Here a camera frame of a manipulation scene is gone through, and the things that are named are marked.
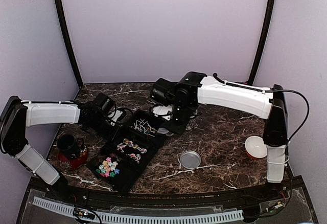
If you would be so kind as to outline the silver metal scoop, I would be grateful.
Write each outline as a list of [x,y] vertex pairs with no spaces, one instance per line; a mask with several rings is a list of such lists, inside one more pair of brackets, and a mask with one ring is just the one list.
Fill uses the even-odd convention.
[[169,131],[166,128],[159,128],[156,132],[157,135],[166,135]]

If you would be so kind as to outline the black bin with lollipops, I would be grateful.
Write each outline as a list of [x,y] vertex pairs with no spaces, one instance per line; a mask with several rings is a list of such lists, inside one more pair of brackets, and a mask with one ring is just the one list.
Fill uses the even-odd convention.
[[142,135],[148,136],[151,139],[157,139],[163,143],[167,137],[158,132],[163,123],[163,120],[138,109],[128,122],[128,126]]

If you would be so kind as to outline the silver jar lid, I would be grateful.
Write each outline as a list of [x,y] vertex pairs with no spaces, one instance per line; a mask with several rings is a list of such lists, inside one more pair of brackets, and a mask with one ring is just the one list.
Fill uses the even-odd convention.
[[186,169],[195,169],[201,164],[201,157],[195,151],[185,151],[180,155],[180,163]]

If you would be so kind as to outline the black bin with small candies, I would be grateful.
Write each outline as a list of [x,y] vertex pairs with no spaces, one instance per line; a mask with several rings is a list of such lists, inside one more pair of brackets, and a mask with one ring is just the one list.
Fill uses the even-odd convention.
[[149,136],[133,129],[119,128],[113,138],[106,143],[112,152],[117,152],[131,166],[143,171],[162,146],[156,136]]

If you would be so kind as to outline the black bin with flower candies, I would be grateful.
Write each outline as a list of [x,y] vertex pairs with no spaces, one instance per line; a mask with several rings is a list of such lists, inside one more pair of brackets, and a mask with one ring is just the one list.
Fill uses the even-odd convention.
[[133,149],[120,152],[104,147],[86,167],[98,179],[110,184],[113,190],[126,194],[141,175],[144,158],[140,152]]

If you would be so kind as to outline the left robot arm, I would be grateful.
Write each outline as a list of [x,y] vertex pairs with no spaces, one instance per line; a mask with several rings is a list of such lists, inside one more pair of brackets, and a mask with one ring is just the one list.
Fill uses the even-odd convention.
[[60,201],[68,201],[72,190],[64,176],[38,151],[44,139],[53,138],[61,124],[78,124],[108,138],[123,113],[114,101],[99,94],[89,102],[31,101],[11,96],[1,113],[1,151],[17,159],[49,186]]

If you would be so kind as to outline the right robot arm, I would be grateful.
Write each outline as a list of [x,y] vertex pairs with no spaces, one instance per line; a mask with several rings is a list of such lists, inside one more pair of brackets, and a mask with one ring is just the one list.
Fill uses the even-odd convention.
[[261,188],[261,196],[272,200],[281,191],[286,163],[287,111],[281,87],[253,87],[223,81],[216,74],[188,72],[166,97],[172,105],[170,120],[165,128],[181,134],[199,104],[217,105],[240,110],[265,120],[263,142],[267,148],[268,184]]

